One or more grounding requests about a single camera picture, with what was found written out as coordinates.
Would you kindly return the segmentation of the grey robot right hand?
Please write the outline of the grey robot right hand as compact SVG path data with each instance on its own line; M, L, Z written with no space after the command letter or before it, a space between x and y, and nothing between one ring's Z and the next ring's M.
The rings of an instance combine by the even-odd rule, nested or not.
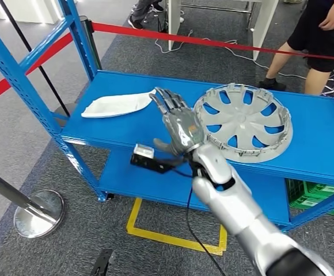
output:
M154 138L156 148L183 156L204 144L205 133L200 121L181 95L159 87L156 87L155 91L160 98L153 93L149 93L149 97L156 104L171 137L170 143Z

